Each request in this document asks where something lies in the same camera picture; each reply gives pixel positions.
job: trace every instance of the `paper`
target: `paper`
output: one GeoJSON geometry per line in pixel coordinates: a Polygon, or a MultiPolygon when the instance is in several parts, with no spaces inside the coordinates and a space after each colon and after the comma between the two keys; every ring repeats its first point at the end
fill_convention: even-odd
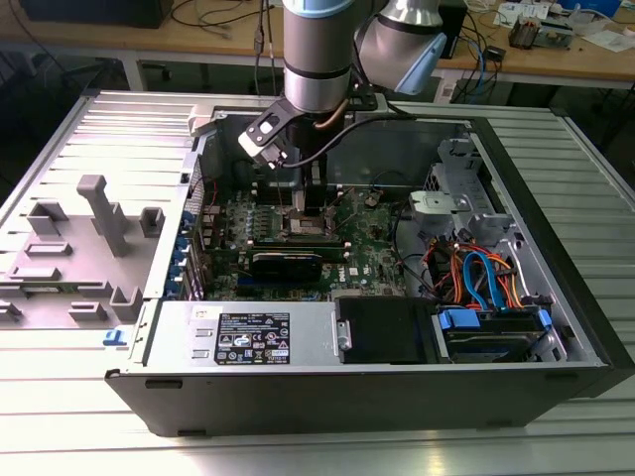
{"type": "Polygon", "coordinates": [[[614,53],[620,53],[629,48],[635,47],[635,39],[626,37],[620,33],[604,30],[603,32],[597,32],[593,35],[582,37],[584,40],[598,45],[599,47],[606,48],[614,53]]]}
{"type": "Polygon", "coordinates": [[[498,6],[498,12],[500,15],[495,15],[494,25],[513,28],[519,15],[547,20],[549,4],[527,5],[521,3],[501,3],[498,6]]]}

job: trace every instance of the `motherboard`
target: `motherboard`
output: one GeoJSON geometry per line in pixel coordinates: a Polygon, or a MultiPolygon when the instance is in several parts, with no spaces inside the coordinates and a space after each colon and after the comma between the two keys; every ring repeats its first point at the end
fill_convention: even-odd
{"type": "Polygon", "coordinates": [[[203,216],[211,273],[206,299],[326,301],[405,294],[404,270],[390,241],[396,205],[382,200],[380,191],[341,190],[320,213],[307,216],[282,199],[259,204],[248,193],[232,195],[208,206],[203,216]]]}

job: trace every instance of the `table leg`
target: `table leg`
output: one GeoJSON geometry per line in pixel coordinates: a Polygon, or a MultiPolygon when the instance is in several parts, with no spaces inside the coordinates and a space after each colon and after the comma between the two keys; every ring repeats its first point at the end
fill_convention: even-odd
{"type": "Polygon", "coordinates": [[[147,91],[148,84],[143,73],[141,62],[134,56],[120,58],[123,68],[126,71],[126,79],[131,91],[147,91]]]}
{"type": "Polygon", "coordinates": [[[437,94],[435,95],[435,103],[448,104],[454,95],[456,83],[462,78],[462,69],[443,69],[441,81],[439,81],[437,94]]]}

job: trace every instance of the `green circuit board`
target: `green circuit board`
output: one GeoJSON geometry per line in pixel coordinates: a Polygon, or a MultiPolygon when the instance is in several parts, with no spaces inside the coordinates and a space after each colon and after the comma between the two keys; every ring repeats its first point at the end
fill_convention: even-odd
{"type": "Polygon", "coordinates": [[[220,203],[215,216],[207,220],[213,228],[205,232],[205,251],[213,273],[206,298],[326,301],[343,296],[403,296],[403,270],[388,241],[394,220],[392,203],[382,202],[378,196],[370,190],[349,190],[329,211],[333,243],[326,242],[318,250],[302,243],[285,243],[282,216],[293,213],[290,206],[259,205],[240,193],[220,203]],[[376,200],[371,201],[374,206],[368,206],[369,197],[376,200]],[[257,250],[254,241],[260,245],[257,250]],[[251,257],[269,251],[268,243],[272,252],[319,253],[324,258],[319,281],[244,286],[250,281],[251,257]]]}

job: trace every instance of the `power supply label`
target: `power supply label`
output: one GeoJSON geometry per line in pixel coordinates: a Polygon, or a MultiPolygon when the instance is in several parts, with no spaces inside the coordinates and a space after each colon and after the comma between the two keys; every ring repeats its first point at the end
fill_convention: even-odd
{"type": "Polygon", "coordinates": [[[287,313],[225,313],[218,320],[214,360],[218,365],[289,364],[287,313]]]}

